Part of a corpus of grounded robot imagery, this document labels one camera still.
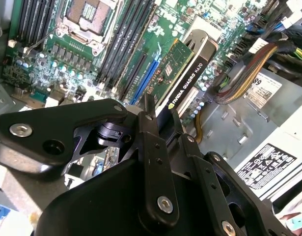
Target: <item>black mounting arm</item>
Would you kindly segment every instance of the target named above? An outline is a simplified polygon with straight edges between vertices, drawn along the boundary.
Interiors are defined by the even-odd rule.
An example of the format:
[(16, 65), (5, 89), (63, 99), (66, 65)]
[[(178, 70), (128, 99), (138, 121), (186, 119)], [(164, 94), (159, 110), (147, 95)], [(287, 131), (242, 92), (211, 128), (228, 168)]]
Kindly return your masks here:
[(201, 154), (178, 114), (154, 99), (127, 111), (111, 99), (0, 116), (0, 164), (52, 181), (106, 147), (118, 164), (59, 197), (36, 236), (290, 236), (217, 153)]

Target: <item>green circuit board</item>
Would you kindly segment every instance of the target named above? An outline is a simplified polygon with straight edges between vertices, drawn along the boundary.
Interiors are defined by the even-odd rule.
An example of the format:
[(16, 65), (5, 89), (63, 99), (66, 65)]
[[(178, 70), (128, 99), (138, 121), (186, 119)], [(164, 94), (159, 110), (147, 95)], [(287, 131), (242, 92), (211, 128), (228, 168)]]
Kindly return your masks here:
[(190, 48), (176, 40), (145, 89), (154, 96), (155, 103), (168, 93), (193, 55), (194, 52)]
[[(60, 90), (59, 85), (63, 83), (65, 83), (64, 93), (68, 98), (72, 98), (78, 88), (82, 87), (90, 95), (94, 95), (95, 99), (117, 99), (129, 80), (132, 80), (128, 92), (125, 94), (125, 99), (121, 101), (124, 105), (129, 104), (141, 80), (149, 71), (150, 66), (154, 65), (153, 62), (156, 61), (157, 65), (160, 64), (169, 53), (175, 40), (182, 41), (194, 19), (200, 17), (221, 32), (217, 41), (219, 50), (195, 85), (204, 92), (212, 83), (219, 68), (225, 68), (224, 61), (227, 59), (227, 54), (231, 52), (245, 32), (246, 25), (250, 23), (249, 18), (255, 16), (264, 4), (263, 1), (257, 0), (239, 2), (235, 0), (143, 0), (148, 3), (155, 2), (156, 5), (154, 4), (152, 10), (149, 11), (150, 15), (145, 26), (138, 28), (140, 34), (133, 38), (137, 43), (130, 46), (132, 48), (131, 53), (122, 61), (122, 64), (126, 64), (126, 66), (117, 79), (117, 84), (112, 89), (106, 89), (106, 85), (101, 86), (95, 81), (100, 75), (101, 66), (106, 59), (108, 50), (113, 50), (109, 45), (119, 36), (117, 30), (121, 28), (124, 17), (133, 15), (133, 10), (130, 11), (132, 3), (138, 4), (140, 1), (115, 1), (118, 4), (113, 11), (104, 12), (106, 19), (101, 31), (106, 33), (109, 28), (112, 31), (105, 48), (98, 55), (94, 55), (90, 47), (80, 43), (70, 35), (58, 34), (58, 29), (60, 29), (58, 28), (58, 18), (63, 19), (69, 12), (67, 10), (69, 7), (82, 1), (85, 2), (83, 17), (93, 20), (95, 11), (90, 5), (87, 5), (87, 0), (15, 1), (9, 39), (18, 43), (21, 43), (19, 40), (19, 22), (21, 22), (23, 13), (23, 3), (42, 2), (45, 4), (52, 2), (53, 6), (49, 14), (49, 25), (46, 27), (48, 36), (42, 41), (41, 48), (37, 50), (36, 54), (29, 54), (23, 58), (24, 46), (14, 46), (11, 43), (7, 47), (6, 56), (9, 63), (3, 69), (3, 78), (7, 83), (16, 87), (26, 87), (27, 91), (30, 92), (30, 98), (45, 101), (50, 95), (48, 88), (54, 85), (55, 89)], [(140, 67), (132, 77), (137, 64), (140, 64)], [(163, 91), (160, 91), (160, 87), (154, 87), (152, 92), (155, 95), (158, 94), (156, 96), (164, 94)], [(186, 110), (183, 116), (184, 124), (191, 122), (190, 115), (201, 102), (200, 99), (195, 99)]]

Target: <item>black pcie slot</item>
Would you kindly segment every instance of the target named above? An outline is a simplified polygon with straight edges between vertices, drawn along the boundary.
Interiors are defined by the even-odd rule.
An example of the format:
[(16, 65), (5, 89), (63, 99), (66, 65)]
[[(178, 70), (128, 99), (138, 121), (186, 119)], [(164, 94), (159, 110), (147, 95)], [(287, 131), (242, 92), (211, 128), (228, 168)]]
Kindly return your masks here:
[(149, 14), (153, 9), (153, 3), (154, 3), (153, 0), (150, 1), (149, 5), (146, 6), (146, 8), (144, 9), (144, 11), (142, 13), (143, 18), (139, 21), (139, 25), (136, 28), (136, 31), (133, 33), (133, 36), (129, 41), (129, 47), (127, 48), (127, 51), (125, 51), (125, 53), (120, 61), (120, 65), (117, 68), (111, 70), (113, 72), (113, 74), (110, 76), (111, 81), (108, 85), (109, 88), (113, 88), (116, 85), (116, 83), (118, 82), (120, 74), (124, 70), (127, 60), (129, 58), (129, 56), (132, 54), (133, 49), (135, 48), (135, 44), (137, 43), (137, 40), (139, 39), (139, 36), (143, 32), (146, 20), (149, 18)]
[(121, 24), (118, 27), (117, 33), (114, 36), (114, 38), (113, 38), (113, 40), (112, 40), (112, 42), (111, 42), (111, 44), (110, 44), (110, 46), (107, 50), (105, 60), (103, 61), (102, 66), (101, 66), (101, 71), (103, 71), (103, 69), (105, 68), (106, 63), (107, 63), (108, 59), (110, 58), (110, 54), (113, 52), (113, 48), (115, 47), (115, 44), (117, 42), (117, 38), (119, 37), (119, 34), (120, 34), (120, 32), (122, 31), (122, 29), (124, 27), (124, 24), (126, 22), (126, 18), (128, 17), (129, 13), (132, 11), (132, 5), (134, 4), (134, 2), (137, 2), (137, 1), (130, 0), (130, 3), (129, 3), (129, 6), (127, 7), (126, 13), (125, 13), (125, 15), (124, 15), (124, 17), (121, 21)]
[(145, 63), (146, 58), (147, 58), (147, 53), (143, 52), (139, 58), (138, 64), (136, 64), (134, 66), (133, 70), (131, 71), (124, 90), (119, 95), (120, 101), (123, 101), (125, 99), (125, 97), (127, 96), (133, 82), (135, 81), (135, 78), (137, 77), (137, 74), (140, 72), (141, 67)]
[(115, 38), (115, 47), (113, 48), (113, 52), (111, 53), (111, 56), (106, 59), (106, 65), (105, 68), (102, 70), (101, 74), (101, 81), (108, 83), (109, 78), (107, 78), (107, 74), (110, 72), (110, 68), (112, 67), (114, 61), (116, 60), (117, 57), (119, 57), (119, 52), (121, 50), (121, 47), (124, 44), (125, 39), (128, 37), (128, 34), (131, 32), (131, 25), (134, 19), (136, 18), (135, 12), (138, 12), (140, 7), (142, 5), (145, 5), (147, 0), (138, 0), (136, 1), (136, 6), (135, 8), (132, 9), (131, 14), (125, 19), (125, 25), (123, 29), (120, 31), (120, 34), (117, 38)]

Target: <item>ram slot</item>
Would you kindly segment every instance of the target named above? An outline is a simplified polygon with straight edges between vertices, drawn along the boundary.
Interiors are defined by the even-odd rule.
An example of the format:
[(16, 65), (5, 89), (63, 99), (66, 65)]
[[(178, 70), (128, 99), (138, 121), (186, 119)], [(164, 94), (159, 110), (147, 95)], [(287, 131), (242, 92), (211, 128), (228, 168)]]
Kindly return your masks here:
[(43, 37), (45, 37), (45, 35), (47, 34), (47, 31), (49, 29), (49, 24), (50, 24), (51, 19), (52, 19), (52, 13), (53, 13), (54, 7), (55, 7), (55, 0), (50, 0), (49, 5), (48, 5), (48, 11), (47, 11), (45, 21), (44, 21), (44, 24), (43, 24), (43, 28), (42, 28), (41, 34), (39, 36), (39, 38), (41, 38), (41, 39)]
[(35, 21), (35, 26), (33, 26), (34, 28), (38, 29), (34, 32), (34, 36), (33, 36), (33, 42), (37, 42), (39, 40), (39, 36), (40, 36), (40, 32), (42, 29), (42, 24), (43, 24), (43, 18), (46, 14), (46, 0), (43, 0), (40, 2), (39, 8), (37, 9), (38, 14), (37, 14), (37, 20)]
[(135, 78), (137, 77), (138, 73), (140, 72), (141, 67), (145, 63), (146, 58), (147, 58), (147, 54), (142, 53), (142, 55), (139, 58), (138, 63), (134, 66), (134, 69), (130, 73), (130, 76), (129, 76), (129, 79), (127, 80), (127, 84), (126, 84), (125, 88), (119, 95), (120, 101), (123, 101), (125, 99), (125, 97), (127, 96), (130, 87), (132, 86), (133, 82), (135, 81)]
[(119, 36), (115, 38), (116, 44), (115, 44), (115, 48), (113, 49), (112, 55), (108, 59), (106, 59), (107, 63), (105, 65), (105, 68), (103, 68), (103, 73), (101, 75), (102, 82), (108, 83), (109, 81), (108, 73), (110, 72), (110, 69), (114, 64), (115, 60), (117, 60), (117, 58), (119, 57), (119, 54), (121, 53), (121, 48), (126, 43), (126, 38), (128, 37), (128, 35), (132, 33), (131, 29), (132, 29), (133, 22), (136, 18), (136, 12), (143, 5), (145, 5), (146, 2), (147, 0), (136, 1), (134, 8), (131, 9), (129, 16), (125, 19), (123, 30), (120, 32)]
[(32, 41), (32, 33), (35, 32), (35, 28), (34, 28), (34, 21), (36, 20), (36, 15), (37, 15), (37, 7), (39, 5), (39, 0), (33, 0), (33, 3), (31, 5), (31, 11), (30, 11), (30, 18), (28, 21), (28, 28), (29, 30), (27, 30), (26, 35), (25, 35), (25, 40), (26, 43), (30, 44)]
[(124, 70), (126, 62), (130, 57), (139, 36), (143, 32), (146, 20), (149, 18), (149, 14), (153, 9), (153, 1), (150, 1), (145, 5), (144, 9), (141, 10), (141, 14), (137, 17), (137, 25), (135, 26), (134, 33), (132, 33), (130, 40), (128, 41), (127, 47), (122, 52), (122, 56), (117, 63), (114, 63), (113, 67), (110, 69), (108, 78), (110, 78), (108, 87), (111, 89), (118, 82), (121, 72)]
[(97, 81), (101, 82), (104, 78), (103, 76), (103, 72), (105, 71), (106, 67), (107, 67), (107, 63), (108, 61), (110, 61), (110, 59), (114, 56), (113, 52), (115, 51), (115, 48), (117, 47), (117, 44), (119, 44), (119, 40), (121, 39), (121, 33), (123, 32), (123, 29), (125, 27), (125, 23), (126, 23), (126, 19), (128, 18), (129, 14), (132, 12), (132, 8), (134, 6), (134, 4), (138, 4), (139, 0), (129, 0), (129, 6), (126, 9), (126, 12), (124, 14), (124, 17), (122, 20), (119, 20), (121, 22), (121, 24), (118, 27), (117, 33), (115, 34), (108, 50), (107, 50), (107, 54), (106, 57), (102, 63), (101, 66), (101, 72), (99, 73), (99, 75), (97, 76)]
[(20, 41), (23, 40), (23, 33), (24, 33), (24, 29), (25, 26), (27, 25), (27, 20), (28, 20), (28, 4), (29, 4), (29, 0), (23, 0), (22, 1), (22, 6), (21, 6), (21, 17), (20, 17), (20, 23), (19, 23), (19, 30), (18, 30), (18, 36)]

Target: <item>screw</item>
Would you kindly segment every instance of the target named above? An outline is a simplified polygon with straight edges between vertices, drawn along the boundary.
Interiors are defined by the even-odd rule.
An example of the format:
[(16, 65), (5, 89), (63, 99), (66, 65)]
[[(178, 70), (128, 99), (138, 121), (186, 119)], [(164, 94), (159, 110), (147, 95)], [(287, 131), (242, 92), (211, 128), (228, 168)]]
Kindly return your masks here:
[(10, 127), (10, 133), (17, 137), (28, 137), (33, 133), (32, 128), (28, 124), (14, 124)]
[(194, 139), (193, 139), (193, 137), (188, 136), (187, 138), (188, 138), (188, 140), (189, 140), (190, 142), (194, 143)]
[(217, 155), (213, 155), (214, 159), (217, 160), (217, 161), (220, 161), (220, 157), (217, 156)]
[(122, 108), (121, 108), (121, 107), (119, 107), (118, 105), (115, 105), (115, 106), (114, 106), (114, 108), (115, 108), (117, 111), (119, 111), (119, 112), (121, 112), (121, 111), (122, 111)]
[(146, 117), (147, 119), (149, 119), (149, 120), (153, 120), (153, 118), (152, 118), (151, 116), (149, 116), (149, 115), (145, 115), (145, 117)]
[(168, 199), (167, 197), (165, 196), (160, 196), (158, 199), (157, 199), (157, 205), (159, 206), (159, 208), (167, 213), (167, 214), (171, 214), (172, 213), (172, 210), (173, 210), (173, 206), (172, 206), (172, 203), (170, 201), (170, 199)]
[(235, 229), (230, 223), (228, 223), (227, 221), (223, 221), (221, 225), (228, 236), (236, 236)]

